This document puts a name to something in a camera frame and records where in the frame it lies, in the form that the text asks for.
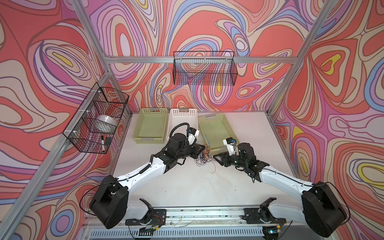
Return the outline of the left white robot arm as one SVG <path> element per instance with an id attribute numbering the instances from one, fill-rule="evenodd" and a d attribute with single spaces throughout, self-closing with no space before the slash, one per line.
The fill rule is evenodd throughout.
<path id="1" fill-rule="evenodd" d="M 153 207 L 143 198 L 130 203 L 130 194 L 176 165 L 182 166 L 187 158 L 198 159 L 206 147 L 197 144 L 196 140 L 192 134 L 186 137 L 176 133 L 158 153 L 151 155 L 146 165 L 117 178 L 106 176 L 89 204 L 90 210 L 106 229 L 115 227 L 124 219 L 149 223 Z"/>

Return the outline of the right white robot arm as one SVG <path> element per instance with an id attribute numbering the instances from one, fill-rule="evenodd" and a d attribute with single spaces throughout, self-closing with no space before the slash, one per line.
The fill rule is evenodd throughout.
<path id="1" fill-rule="evenodd" d="M 278 171 L 258 160 L 249 143 L 225 145 L 228 151 L 214 156 L 221 166 L 234 166 L 253 182 L 271 185 L 297 200 L 297 203 L 285 203 L 270 197 L 259 205 L 256 213 L 244 215 L 247 222 L 269 224 L 286 219 L 306 224 L 316 234 L 327 238 L 349 221 L 347 212 L 327 183 L 311 183 Z"/>

